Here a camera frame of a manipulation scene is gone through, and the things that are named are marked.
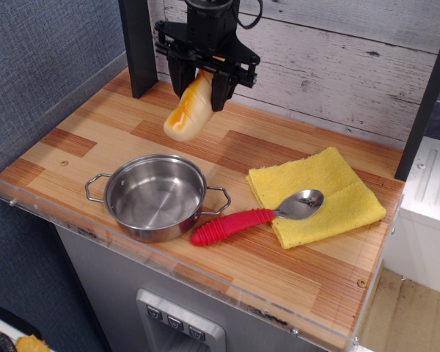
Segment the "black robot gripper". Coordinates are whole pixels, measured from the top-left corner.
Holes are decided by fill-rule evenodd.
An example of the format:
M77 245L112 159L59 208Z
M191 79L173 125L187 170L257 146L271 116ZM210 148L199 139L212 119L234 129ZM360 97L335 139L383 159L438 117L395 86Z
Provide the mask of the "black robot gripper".
M187 1L185 23L158 21L156 51L168 60L175 94L181 98L195 79L198 69L215 73L212 79L212 110L221 111L237 84L253 87L260 57L246 47L236 34L237 28L252 29L239 18L239 1Z

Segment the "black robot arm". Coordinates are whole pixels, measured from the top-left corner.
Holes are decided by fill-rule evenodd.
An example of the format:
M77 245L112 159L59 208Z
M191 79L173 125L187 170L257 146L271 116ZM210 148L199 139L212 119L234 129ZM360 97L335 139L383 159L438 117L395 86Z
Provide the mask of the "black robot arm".
M244 25L239 20L239 1L187 1L185 23L159 21L156 51L167 58L173 89L181 96L194 80L196 70L213 74L211 104L221 111L237 85L251 88L260 57L237 37L238 26L251 29L262 17Z

